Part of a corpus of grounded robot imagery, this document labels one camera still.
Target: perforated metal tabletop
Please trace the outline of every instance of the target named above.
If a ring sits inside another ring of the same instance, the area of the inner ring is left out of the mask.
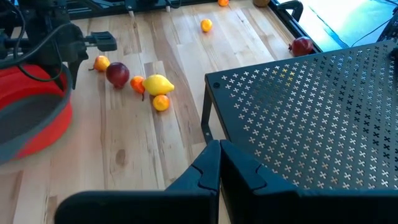
[[[206,75],[227,138],[304,189],[398,189],[393,42]]]

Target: table leg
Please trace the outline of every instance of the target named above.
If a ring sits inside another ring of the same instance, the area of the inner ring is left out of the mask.
[[[210,93],[207,87],[205,87],[205,97],[203,99],[203,110],[201,112],[201,130],[205,137],[206,143],[213,140],[213,135],[211,134],[209,127],[210,111],[213,102],[211,101]]]

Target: plastic fruit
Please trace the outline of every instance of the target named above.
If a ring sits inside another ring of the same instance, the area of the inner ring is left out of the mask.
[[[144,88],[152,96],[165,95],[174,90],[174,85],[171,84],[163,75],[151,75],[142,82]]]
[[[218,0],[218,5],[220,6],[227,6],[229,3],[229,0]]]
[[[313,42],[309,37],[299,37],[289,44],[289,50],[293,52],[295,57],[304,56],[311,53]]]
[[[145,92],[145,87],[142,85],[142,82],[144,81],[144,77],[141,76],[135,76],[130,80],[130,85],[131,88],[136,91],[137,93],[142,94],[142,100],[144,101],[144,92]]]
[[[157,111],[165,111],[170,106],[170,100],[165,95],[159,95],[154,98],[152,104]]]
[[[91,70],[97,70],[99,72],[105,72],[107,67],[109,66],[111,62],[109,62],[109,59],[105,57],[104,55],[100,55],[95,58],[94,66]]]
[[[114,62],[106,69],[106,78],[117,89],[122,89],[130,79],[130,71],[123,63]]]
[[[200,27],[204,32],[209,32],[213,27],[213,23],[209,19],[204,19],[200,22]]]

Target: red bowl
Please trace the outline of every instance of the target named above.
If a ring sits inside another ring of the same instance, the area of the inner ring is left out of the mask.
[[[36,65],[24,68],[37,78],[50,75]],[[53,144],[72,121],[68,70],[54,81],[38,82],[17,67],[0,70],[0,164],[18,159]]]

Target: pomegranate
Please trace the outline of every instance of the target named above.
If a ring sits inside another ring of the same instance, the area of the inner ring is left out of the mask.
[[[289,50],[293,52],[295,57],[304,56],[313,50],[313,42],[309,37],[299,37],[289,44]]]
[[[130,79],[130,71],[121,62],[111,63],[106,69],[106,78],[117,89],[122,89]]]

